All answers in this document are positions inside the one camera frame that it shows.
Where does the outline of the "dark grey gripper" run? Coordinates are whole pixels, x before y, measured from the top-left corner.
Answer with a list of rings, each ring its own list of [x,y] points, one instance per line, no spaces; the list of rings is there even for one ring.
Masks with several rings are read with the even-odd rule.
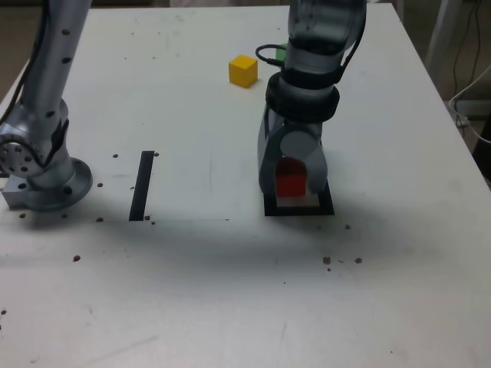
[[[294,131],[285,134],[285,128]],[[259,186],[264,195],[275,194],[276,166],[282,154],[305,164],[311,193],[325,189],[328,176],[325,153],[320,140],[312,134],[322,134],[322,123],[284,121],[272,109],[264,110],[257,144]]]

